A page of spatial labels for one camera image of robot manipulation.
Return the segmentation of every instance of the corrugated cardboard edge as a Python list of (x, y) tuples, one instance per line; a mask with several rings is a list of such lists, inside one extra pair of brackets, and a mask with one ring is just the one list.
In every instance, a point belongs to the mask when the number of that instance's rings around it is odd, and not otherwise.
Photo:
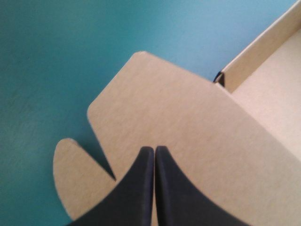
[(301, 0), (294, 3), (279, 19), (222, 69), (225, 88), (232, 93), (282, 43), (301, 26)]

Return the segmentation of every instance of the black object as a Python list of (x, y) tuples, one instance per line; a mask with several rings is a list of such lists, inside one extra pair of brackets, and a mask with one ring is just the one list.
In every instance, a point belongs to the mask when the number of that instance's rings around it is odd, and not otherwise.
[(218, 72), (216, 77), (214, 78), (213, 82), (221, 84), (225, 87), (225, 74), (224, 72)]
[(155, 158), (159, 226), (247, 226), (204, 196), (183, 174), (165, 146)]
[(142, 147), (132, 167), (98, 205), (70, 226), (150, 226), (154, 151)]

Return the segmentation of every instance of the teal surface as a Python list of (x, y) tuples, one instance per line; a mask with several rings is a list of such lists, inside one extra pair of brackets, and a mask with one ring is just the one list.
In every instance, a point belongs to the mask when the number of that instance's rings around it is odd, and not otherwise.
[(212, 80), (294, 0), (0, 0), (0, 225), (71, 220), (56, 143), (106, 167), (86, 111), (130, 56), (149, 51)]

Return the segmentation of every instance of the blue background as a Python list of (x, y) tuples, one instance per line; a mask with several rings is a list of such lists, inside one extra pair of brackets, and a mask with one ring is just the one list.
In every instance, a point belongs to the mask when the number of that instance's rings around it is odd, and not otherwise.
[(146, 50), (212, 80), (294, 0), (0, 0), (0, 225), (70, 222), (55, 191), (57, 142), (105, 168), (86, 111)]

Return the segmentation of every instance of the brown cardboard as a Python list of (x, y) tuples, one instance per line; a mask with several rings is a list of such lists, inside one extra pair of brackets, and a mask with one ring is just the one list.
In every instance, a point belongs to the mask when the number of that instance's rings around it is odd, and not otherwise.
[(53, 176), (60, 200), (72, 219), (94, 207), (115, 186), (107, 172), (70, 138), (56, 146)]
[(88, 117), (117, 180), (139, 147), (167, 145), (193, 184), (234, 216), (251, 225), (301, 223), (301, 163), (205, 79), (139, 52)]
[(301, 30), (232, 94), (301, 161)]
[(298, 0), (222, 70), (226, 90), (232, 93), (300, 28), (301, 0)]
[(233, 99), (301, 160), (301, 0), (222, 72)]

